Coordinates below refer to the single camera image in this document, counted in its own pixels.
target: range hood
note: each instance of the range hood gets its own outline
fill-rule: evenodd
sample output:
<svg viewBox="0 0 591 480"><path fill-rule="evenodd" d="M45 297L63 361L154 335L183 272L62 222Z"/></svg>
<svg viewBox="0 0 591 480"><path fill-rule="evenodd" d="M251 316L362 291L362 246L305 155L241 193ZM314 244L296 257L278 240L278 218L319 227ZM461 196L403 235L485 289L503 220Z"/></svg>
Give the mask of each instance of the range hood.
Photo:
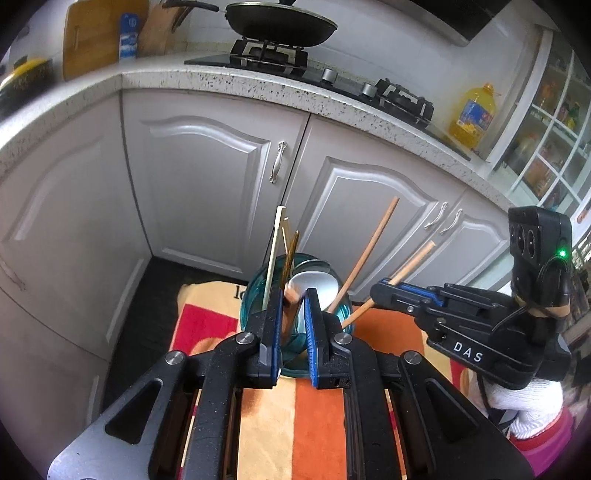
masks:
<svg viewBox="0 0 591 480"><path fill-rule="evenodd" d="M465 47L509 0L380 0Z"/></svg>

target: blue bottle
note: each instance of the blue bottle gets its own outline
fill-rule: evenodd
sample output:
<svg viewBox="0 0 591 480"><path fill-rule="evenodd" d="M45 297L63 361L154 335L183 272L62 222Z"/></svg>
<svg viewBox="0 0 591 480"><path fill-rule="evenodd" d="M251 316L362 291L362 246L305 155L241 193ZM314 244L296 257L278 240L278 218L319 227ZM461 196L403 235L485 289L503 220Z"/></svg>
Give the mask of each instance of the blue bottle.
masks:
<svg viewBox="0 0 591 480"><path fill-rule="evenodd" d="M123 14L119 22L119 61L134 59L138 52L139 17Z"/></svg>

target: white glove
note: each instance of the white glove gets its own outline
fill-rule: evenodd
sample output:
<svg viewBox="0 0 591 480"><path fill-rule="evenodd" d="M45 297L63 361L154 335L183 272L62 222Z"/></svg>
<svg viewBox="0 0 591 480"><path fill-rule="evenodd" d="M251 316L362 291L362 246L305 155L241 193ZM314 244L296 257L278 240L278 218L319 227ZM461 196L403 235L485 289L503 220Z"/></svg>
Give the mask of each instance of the white glove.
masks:
<svg viewBox="0 0 591 480"><path fill-rule="evenodd" d="M484 379L488 403L499 410L518 410L511 432L518 440L525 440L542 432L558 418L562 410L563 395L560 382L534 378L521 390L509 390ZM476 374L471 375L468 392L470 401L488 416L480 396Z"/></svg>

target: yellow container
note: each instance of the yellow container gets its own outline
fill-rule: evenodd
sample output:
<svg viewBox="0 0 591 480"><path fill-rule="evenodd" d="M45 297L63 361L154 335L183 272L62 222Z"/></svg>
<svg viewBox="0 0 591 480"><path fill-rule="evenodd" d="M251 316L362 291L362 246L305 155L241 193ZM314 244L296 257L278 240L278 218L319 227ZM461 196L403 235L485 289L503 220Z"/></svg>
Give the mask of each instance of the yellow container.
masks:
<svg viewBox="0 0 591 480"><path fill-rule="evenodd" d="M468 90L454 112L449 132L468 148L476 148L495 116L494 93L490 83Z"/></svg>

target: floor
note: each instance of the floor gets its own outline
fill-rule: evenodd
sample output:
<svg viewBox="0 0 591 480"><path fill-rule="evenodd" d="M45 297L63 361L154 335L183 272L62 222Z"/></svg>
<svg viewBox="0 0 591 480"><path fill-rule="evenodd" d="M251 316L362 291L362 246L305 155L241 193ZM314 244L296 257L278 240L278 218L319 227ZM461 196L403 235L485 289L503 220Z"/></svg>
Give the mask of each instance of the floor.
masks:
<svg viewBox="0 0 591 480"><path fill-rule="evenodd" d="M103 410L168 351L181 286L209 281L244 283L152 257L134 295L107 377Z"/></svg>

